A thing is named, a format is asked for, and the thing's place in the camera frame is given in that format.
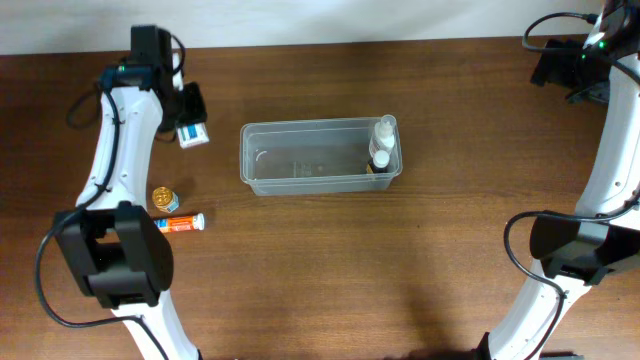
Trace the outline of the gold-lidded small jar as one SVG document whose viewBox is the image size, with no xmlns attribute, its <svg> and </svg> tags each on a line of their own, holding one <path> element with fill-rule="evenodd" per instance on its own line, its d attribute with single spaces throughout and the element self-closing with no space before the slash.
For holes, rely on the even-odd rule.
<svg viewBox="0 0 640 360">
<path fill-rule="evenodd" d="M 167 187 L 158 187 L 152 192 L 155 207 L 165 213 L 172 213 L 179 208 L 179 197 Z"/>
</svg>

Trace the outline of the orange effervescent tablet tube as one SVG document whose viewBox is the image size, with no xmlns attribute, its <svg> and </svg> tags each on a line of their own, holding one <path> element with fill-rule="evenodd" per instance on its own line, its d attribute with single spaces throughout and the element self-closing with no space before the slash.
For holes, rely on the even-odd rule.
<svg viewBox="0 0 640 360">
<path fill-rule="evenodd" d="M 189 216 L 174 216 L 154 220 L 162 233 L 202 231 L 205 229 L 205 217 L 202 213 Z"/>
</svg>

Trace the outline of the dark bottle with white cap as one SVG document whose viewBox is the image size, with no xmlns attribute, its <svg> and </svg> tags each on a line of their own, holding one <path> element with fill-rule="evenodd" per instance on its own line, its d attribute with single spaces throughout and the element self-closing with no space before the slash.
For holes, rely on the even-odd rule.
<svg viewBox="0 0 640 360">
<path fill-rule="evenodd" d="M 385 150 L 374 153 L 367 163 L 366 172 L 368 174 L 386 173 L 390 162 L 390 155 Z"/>
</svg>

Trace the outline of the clear plastic container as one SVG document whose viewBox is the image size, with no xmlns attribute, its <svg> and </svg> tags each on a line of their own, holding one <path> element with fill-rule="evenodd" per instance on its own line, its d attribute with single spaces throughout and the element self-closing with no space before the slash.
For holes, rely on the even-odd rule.
<svg viewBox="0 0 640 360">
<path fill-rule="evenodd" d="M 403 169 L 399 131 L 386 173 L 368 174 L 381 117 L 249 123 L 240 133 L 240 178 L 258 196 L 382 191 Z"/>
</svg>

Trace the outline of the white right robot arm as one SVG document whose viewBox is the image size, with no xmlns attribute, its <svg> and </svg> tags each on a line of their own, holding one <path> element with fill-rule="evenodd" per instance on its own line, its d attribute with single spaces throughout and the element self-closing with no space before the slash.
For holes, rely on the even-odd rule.
<svg viewBox="0 0 640 360">
<path fill-rule="evenodd" d="M 584 44 L 563 46 L 580 64 L 608 65 L 607 114 L 595 163 L 572 215 L 529 211 L 513 216 L 503 233 L 511 246 L 512 227 L 533 219 L 526 277 L 502 322 L 484 334 L 478 359 L 539 359 L 571 307 L 606 276 L 639 265 L 639 43 L 597 32 Z"/>
</svg>

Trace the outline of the white spray bottle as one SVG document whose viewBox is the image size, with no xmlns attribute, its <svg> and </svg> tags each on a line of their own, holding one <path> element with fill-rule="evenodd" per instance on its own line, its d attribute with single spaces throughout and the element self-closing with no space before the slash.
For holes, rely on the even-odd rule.
<svg viewBox="0 0 640 360">
<path fill-rule="evenodd" d="M 378 151 L 385 151 L 388 154 L 393 152 L 396 145 L 396 123 L 396 118 L 387 114 L 373 125 L 369 142 L 369 155 L 371 157 Z"/>
</svg>

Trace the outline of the white Panadol medicine box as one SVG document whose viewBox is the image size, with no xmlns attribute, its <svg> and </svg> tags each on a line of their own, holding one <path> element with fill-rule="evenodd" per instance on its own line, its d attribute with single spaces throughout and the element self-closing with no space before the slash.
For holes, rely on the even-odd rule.
<svg viewBox="0 0 640 360">
<path fill-rule="evenodd" d="M 210 141 L 204 122 L 178 127 L 176 134 L 182 149 L 203 145 Z"/>
</svg>

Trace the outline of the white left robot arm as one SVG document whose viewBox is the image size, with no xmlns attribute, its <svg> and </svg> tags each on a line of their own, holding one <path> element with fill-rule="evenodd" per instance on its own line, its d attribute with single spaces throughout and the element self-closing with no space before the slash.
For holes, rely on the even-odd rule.
<svg viewBox="0 0 640 360">
<path fill-rule="evenodd" d="M 146 359 L 199 359 L 175 310 L 172 248 L 147 211 L 147 176 L 159 133 L 181 147 L 205 144 L 199 86 L 183 81 L 186 52 L 156 25 L 131 29 L 127 57 L 103 71 L 101 130 L 84 189 L 59 212 L 42 242 L 55 240 L 79 288 L 112 312 L 84 327 L 123 323 Z"/>
</svg>

